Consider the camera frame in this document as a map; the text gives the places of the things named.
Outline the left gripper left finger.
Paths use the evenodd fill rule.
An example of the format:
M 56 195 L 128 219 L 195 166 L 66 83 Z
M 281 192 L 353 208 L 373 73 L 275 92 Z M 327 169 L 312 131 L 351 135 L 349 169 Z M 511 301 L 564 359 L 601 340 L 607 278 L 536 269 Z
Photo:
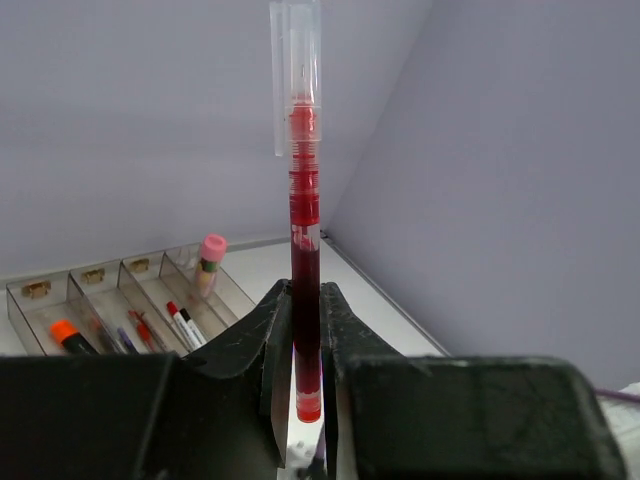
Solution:
M 292 368 L 290 282 L 278 280 L 246 316 L 191 354 L 187 470 L 284 465 Z

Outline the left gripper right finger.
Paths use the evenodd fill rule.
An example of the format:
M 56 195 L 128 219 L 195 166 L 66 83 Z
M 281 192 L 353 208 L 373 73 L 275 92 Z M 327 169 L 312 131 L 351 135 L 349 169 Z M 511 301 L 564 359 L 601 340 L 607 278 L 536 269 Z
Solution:
M 348 367 L 377 357 L 400 353 L 368 327 L 352 310 L 339 286 L 320 288 L 320 358 L 324 407 L 325 464 L 330 479 L 338 477 L 339 414 L 349 406 L 341 401 Z

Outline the red-capped whiteboard marker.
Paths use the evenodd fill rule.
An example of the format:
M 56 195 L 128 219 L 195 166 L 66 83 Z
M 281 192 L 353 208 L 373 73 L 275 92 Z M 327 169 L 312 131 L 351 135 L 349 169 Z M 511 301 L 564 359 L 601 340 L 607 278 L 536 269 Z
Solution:
M 192 351 L 197 350 L 200 347 L 200 343 L 193 332 L 190 330 L 186 320 L 180 313 L 180 310 L 177 308 L 177 305 L 174 302 L 169 301 L 166 303 L 166 308 L 170 316 L 173 318 L 178 329 L 180 330 L 181 334 L 185 338 L 188 346 Z

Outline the red gel pen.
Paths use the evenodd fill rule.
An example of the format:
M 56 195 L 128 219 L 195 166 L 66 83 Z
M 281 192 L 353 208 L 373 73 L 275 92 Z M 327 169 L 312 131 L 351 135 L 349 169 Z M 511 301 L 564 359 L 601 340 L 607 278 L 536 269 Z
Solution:
M 156 339 L 153 329 L 144 317 L 143 312 L 137 310 L 129 310 L 128 316 L 134 326 L 138 337 L 151 353 L 163 353 L 164 348 Z

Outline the dark purple gel pen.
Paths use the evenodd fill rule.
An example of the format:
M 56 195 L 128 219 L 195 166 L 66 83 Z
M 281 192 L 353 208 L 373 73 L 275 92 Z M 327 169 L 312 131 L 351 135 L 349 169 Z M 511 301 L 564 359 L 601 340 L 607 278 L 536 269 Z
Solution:
M 140 354 L 139 348 L 133 342 L 124 327 L 117 327 L 116 332 L 126 353 L 134 355 Z

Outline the blue gel pen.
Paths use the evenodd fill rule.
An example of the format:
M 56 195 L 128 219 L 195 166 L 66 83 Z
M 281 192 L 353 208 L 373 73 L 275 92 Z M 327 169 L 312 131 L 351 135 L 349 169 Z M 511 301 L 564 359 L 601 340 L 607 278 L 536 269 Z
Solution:
M 103 354 L 120 354 L 118 343 L 112 338 L 108 329 L 98 320 L 93 319 L 91 329 Z

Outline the orange highlighter marker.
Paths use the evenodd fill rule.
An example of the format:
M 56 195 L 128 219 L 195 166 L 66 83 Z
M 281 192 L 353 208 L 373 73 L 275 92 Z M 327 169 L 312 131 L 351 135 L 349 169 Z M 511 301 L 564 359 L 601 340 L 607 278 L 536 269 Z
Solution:
M 52 338 L 69 354 L 98 355 L 99 352 L 68 319 L 61 319 L 49 327 Z

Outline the red slim pen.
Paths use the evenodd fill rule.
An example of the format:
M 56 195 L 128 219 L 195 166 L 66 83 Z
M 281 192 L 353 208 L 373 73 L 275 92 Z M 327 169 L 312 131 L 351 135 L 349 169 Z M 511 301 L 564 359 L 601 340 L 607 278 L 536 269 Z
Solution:
M 291 133 L 289 207 L 291 224 L 291 299 L 296 411 L 304 423 L 321 414 L 320 363 L 320 213 L 317 112 L 298 100 L 288 114 Z

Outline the clear pen cap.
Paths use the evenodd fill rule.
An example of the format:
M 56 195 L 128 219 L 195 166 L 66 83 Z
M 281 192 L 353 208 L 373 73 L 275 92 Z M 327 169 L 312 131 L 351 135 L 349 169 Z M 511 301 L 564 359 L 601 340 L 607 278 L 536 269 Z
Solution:
M 269 5 L 274 150 L 281 157 L 297 142 L 322 139 L 321 3 Z

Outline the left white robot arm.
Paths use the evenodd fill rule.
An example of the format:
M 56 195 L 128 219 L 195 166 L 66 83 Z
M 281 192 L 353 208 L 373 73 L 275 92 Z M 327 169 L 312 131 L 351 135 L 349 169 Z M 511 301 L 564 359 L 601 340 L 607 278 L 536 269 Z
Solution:
M 334 282 L 321 286 L 321 311 L 331 313 L 337 318 L 339 327 L 354 326 L 363 337 L 357 339 L 354 333 L 347 335 L 358 353 L 367 349 L 378 349 L 384 353 L 403 356 L 402 351 L 395 349 L 394 343 L 388 343 L 383 337 L 361 321 L 352 311 L 339 286 Z M 197 289 L 189 297 L 189 310 L 199 315 L 199 325 L 207 332 L 210 339 L 218 338 L 225 328 L 234 327 L 256 308 L 256 304 L 234 283 L 221 281 L 219 286 L 211 290 Z M 293 355 L 290 348 L 284 348 L 284 359 L 277 360 L 271 353 L 266 370 L 276 373 L 280 378 L 269 380 L 260 400 L 259 413 L 267 420 L 279 449 L 279 461 L 284 462 L 286 448 L 303 434 L 292 433 L 290 424 L 294 421 L 295 408 L 290 405 L 293 395 L 291 386 L 291 362 Z M 602 391 L 599 393 L 600 406 L 605 414 L 611 431 L 629 468 L 629 477 L 639 477 L 639 405 L 634 401 L 639 398 L 637 383 L 625 387 L 621 391 Z

